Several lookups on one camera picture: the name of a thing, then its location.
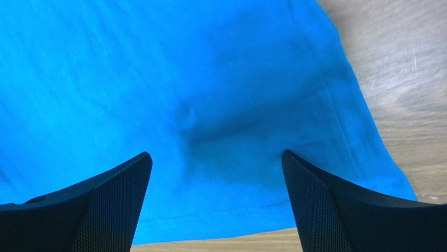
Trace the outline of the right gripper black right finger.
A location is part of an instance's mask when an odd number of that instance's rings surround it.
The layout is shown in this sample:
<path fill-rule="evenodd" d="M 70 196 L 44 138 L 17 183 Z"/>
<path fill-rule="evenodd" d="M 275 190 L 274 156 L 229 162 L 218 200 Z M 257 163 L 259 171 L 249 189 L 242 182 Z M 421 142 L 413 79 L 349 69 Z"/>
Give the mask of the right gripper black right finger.
<path fill-rule="evenodd" d="M 304 251 L 446 251 L 446 205 L 378 193 L 282 155 Z"/>

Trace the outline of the blue t shirt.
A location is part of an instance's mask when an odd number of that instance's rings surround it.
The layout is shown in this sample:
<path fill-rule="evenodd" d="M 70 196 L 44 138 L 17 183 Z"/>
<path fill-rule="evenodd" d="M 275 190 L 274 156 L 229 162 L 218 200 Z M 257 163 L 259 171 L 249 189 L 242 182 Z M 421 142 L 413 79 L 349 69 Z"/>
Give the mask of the blue t shirt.
<path fill-rule="evenodd" d="M 285 150 L 416 199 L 316 1 L 1 1 L 1 203 L 146 151 L 135 244 L 292 228 Z"/>

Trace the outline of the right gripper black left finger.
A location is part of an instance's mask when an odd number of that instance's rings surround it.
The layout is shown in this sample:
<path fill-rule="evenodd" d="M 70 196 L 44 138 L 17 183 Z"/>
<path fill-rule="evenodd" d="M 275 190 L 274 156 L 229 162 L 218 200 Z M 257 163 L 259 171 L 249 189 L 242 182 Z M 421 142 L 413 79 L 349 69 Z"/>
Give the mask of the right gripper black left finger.
<path fill-rule="evenodd" d="M 1 205 L 1 251 L 129 251 L 152 165 L 142 152 L 72 186 Z"/>

